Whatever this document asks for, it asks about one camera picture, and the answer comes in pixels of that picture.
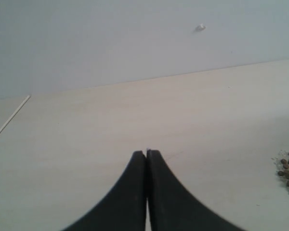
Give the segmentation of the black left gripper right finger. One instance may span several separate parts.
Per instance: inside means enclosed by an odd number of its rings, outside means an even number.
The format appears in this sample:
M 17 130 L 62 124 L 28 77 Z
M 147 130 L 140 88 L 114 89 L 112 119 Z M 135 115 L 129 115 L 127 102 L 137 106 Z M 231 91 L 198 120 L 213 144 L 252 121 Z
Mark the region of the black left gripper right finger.
M 232 231 L 234 225 L 205 207 L 176 178 L 160 151 L 147 150 L 148 205 L 153 231 Z

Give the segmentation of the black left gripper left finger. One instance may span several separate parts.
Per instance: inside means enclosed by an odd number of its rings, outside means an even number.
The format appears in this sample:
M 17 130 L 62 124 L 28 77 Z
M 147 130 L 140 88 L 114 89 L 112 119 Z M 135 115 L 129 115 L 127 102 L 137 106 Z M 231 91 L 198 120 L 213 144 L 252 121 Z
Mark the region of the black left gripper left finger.
M 135 151 L 107 195 L 66 231 L 144 231 L 146 157 Z

